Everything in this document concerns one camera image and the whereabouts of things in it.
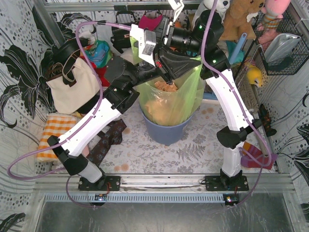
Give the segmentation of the green trash bag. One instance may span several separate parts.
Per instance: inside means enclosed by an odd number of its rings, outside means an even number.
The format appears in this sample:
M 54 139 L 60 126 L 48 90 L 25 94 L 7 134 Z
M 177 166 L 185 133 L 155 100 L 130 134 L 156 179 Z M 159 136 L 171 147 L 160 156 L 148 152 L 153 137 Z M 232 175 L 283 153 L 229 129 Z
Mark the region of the green trash bag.
M 182 77 L 173 81 L 176 92 L 164 92 L 155 88 L 161 77 L 137 86 L 142 112 L 153 123 L 161 126 L 175 126 L 186 121 L 201 105 L 205 81 L 200 78 L 202 63 Z

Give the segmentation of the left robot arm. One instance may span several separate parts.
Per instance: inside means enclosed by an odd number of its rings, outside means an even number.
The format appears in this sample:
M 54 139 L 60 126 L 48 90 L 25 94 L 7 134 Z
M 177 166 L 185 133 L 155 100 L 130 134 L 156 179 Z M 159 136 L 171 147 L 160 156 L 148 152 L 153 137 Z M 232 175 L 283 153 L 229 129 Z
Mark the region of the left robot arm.
M 110 86 L 100 93 L 98 103 L 65 134 L 48 138 L 48 144 L 69 175 L 80 177 L 79 190 L 119 190 L 112 186 L 113 180 L 98 164 L 82 155 L 82 150 L 105 126 L 116 125 L 116 119 L 133 105 L 139 96 L 134 87 L 157 77 L 171 83 L 201 65 L 200 58 L 182 55 L 163 45 L 159 45 L 156 52 L 150 59 L 157 63 L 145 61 L 141 66 L 120 56 L 111 58 L 105 73 Z

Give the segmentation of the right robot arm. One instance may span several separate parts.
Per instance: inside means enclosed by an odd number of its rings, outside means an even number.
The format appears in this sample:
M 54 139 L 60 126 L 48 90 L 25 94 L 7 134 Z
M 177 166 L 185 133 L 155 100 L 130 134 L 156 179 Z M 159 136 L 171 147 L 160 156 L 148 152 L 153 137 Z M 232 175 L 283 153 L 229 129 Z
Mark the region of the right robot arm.
M 229 61 L 217 46 L 223 32 L 220 15 L 211 10 L 201 14 L 193 31 L 173 26 L 164 16 L 154 29 L 158 42 L 155 65 L 166 83 L 170 84 L 196 66 L 192 58 L 173 52 L 172 47 L 201 54 L 204 69 L 201 78 L 213 90 L 228 123 L 217 132 L 217 139 L 224 147 L 224 162 L 219 175 L 205 178 L 206 189 L 248 191 L 247 178 L 241 169 L 242 148 L 247 136 L 261 126 L 261 121 L 253 118 L 247 110 L 234 82 Z

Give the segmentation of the cream canvas tote bag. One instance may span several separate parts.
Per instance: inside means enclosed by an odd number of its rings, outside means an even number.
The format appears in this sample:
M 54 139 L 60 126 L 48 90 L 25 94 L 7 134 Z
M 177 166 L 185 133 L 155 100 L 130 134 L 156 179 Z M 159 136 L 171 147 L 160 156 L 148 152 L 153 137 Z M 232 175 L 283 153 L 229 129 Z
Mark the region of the cream canvas tote bag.
M 73 82 L 65 84 L 66 78 L 61 74 L 47 81 L 51 89 L 56 111 L 60 114 L 72 114 L 89 102 L 100 90 L 101 82 L 97 80 L 90 66 L 77 58 L 73 68 Z

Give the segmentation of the black leather handbag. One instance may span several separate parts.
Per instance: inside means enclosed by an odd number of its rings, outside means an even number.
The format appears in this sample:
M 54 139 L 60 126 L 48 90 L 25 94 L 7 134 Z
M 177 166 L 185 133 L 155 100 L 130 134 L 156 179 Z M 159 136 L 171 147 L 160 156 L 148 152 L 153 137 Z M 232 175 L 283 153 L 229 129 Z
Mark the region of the black leather handbag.
M 116 13 L 116 23 L 131 26 L 137 22 L 132 11 L 118 11 Z M 122 54 L 125 49 L 131 47 L 129 31 L 112 27 L 111 43 L 113 47 Z

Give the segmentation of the red cloth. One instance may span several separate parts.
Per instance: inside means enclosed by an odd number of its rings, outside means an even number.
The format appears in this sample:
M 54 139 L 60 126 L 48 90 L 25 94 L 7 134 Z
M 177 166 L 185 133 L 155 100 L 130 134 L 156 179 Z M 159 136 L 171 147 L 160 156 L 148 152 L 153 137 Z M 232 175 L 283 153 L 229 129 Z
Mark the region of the red cloth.
M 106 67 L 97 68 L 97 69 L 95 69 L 95 71 L 96 71 L 96 73 L 98 74 L 98 76 L 101 80 L 102 86 L 103 87 L 109 87 L 110 83 L 105 79 Z

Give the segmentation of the colorful silk scarf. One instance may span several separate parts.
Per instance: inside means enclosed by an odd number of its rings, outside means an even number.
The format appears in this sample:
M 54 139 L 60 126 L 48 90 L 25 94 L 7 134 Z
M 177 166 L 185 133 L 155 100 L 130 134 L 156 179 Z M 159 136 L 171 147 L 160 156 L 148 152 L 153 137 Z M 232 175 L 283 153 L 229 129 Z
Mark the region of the colorful silk scarf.
M 84 47 L 84 51 L 94 69 L 105 67 L 113 56 L 108 43 L 101 40 Z

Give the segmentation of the teal folded cloth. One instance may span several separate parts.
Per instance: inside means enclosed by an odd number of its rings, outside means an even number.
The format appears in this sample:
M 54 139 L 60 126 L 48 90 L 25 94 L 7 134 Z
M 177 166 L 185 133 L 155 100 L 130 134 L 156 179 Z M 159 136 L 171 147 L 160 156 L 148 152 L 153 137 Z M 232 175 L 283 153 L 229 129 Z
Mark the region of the teal folded cloth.
M 238 46 L 237 43 L 232 41 L 226 41 L 227 49 L 228 49 L 228 60 L 229 63 L 236 64 L 240 63 L 244 59 L 244 51 Z

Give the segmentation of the brown bear plush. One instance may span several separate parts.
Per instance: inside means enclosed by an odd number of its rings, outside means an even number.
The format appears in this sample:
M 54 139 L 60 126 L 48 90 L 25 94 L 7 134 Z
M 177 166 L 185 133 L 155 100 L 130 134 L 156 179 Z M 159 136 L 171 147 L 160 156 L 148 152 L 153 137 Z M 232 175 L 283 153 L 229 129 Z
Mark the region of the brown bear plush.
M 264 7 L 264 0 L 233 0 L 225 13 L 224 32 L 220 41 L 238 40 L 243 33 L 248 40 L 255 40 L 256 35 L 252 28 L 252 18 L 256 17 Z

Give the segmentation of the brown floral necktie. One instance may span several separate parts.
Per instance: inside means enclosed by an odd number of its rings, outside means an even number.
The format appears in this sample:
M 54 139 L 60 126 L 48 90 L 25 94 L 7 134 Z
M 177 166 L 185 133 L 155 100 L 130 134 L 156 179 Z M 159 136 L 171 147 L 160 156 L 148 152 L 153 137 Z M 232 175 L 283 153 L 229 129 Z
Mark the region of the brown floral necktie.
M 99 166 L 104 160 L 112 145 L 119 145 L 122 142 L 122 132 L 126 129 L 126 124 L 122 119 L 110 122 L 107 132 L 100 131 L 97 135 L 100 137 L 99 142 L 90 151 L 87 158 Z

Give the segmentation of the yellow duck plush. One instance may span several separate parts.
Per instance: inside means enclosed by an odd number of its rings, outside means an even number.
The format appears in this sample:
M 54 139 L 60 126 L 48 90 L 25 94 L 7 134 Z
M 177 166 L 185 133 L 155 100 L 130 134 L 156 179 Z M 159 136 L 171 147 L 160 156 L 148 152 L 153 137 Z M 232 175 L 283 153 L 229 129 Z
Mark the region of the yellow duck plush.
M 249 83 L 256 87 L 261 87 L 263 84 L 263 76 L 261 70 L 256 66 L 255 61 L 248 59 L 245 61 L 244 65 L 246 67 L 246 76 Z

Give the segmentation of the pink fuzzy sock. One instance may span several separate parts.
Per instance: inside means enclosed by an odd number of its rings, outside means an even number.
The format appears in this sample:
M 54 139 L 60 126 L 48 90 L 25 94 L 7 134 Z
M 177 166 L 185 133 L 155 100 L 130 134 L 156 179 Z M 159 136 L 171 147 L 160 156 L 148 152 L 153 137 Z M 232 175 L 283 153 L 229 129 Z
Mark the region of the pink fuzzy sock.
M 87 157 L 87 156 L 89 155 L 89 153 L 90 153 L 89 146 L 86 145 L 86 146 L 83 148 L 83 150 L 82 150 L 82 155 L 83 155 L 84 157 Z

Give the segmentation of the silver foil pouch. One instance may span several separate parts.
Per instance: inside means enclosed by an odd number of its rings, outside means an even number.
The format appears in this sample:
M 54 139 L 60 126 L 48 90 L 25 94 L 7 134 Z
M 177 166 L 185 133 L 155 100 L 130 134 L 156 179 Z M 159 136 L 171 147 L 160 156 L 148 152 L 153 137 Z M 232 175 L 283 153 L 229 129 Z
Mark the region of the silver foil pouch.
M 266 62 L 271 63 L 288 56 L 300 40 L 301 36 L 298 35 L 290 33 L 279 34 L 264 52 Z

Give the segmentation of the pink plush toy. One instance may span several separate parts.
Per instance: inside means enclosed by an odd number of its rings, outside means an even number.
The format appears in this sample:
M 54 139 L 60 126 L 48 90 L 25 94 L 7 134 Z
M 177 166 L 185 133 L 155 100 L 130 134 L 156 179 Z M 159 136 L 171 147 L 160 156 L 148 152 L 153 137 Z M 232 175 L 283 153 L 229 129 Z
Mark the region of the pink plush toy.
M 290 0 L 266 0 L 265 6 L 261 10 L 264 16 L 259 28 L 261 30 L 277 28 L 290 2 Z

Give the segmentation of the purple orange sock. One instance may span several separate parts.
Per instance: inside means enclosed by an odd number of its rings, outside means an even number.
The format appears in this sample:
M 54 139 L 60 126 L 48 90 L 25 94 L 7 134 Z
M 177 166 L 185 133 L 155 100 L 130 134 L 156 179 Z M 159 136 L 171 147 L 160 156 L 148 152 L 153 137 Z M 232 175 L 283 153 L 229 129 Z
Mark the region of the purple orange sock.
M 268 157 L 254 145 L 244 142 L 241 150 L 241 165 L 246 168 L 261 168 L 260 164 L 267 164 Z

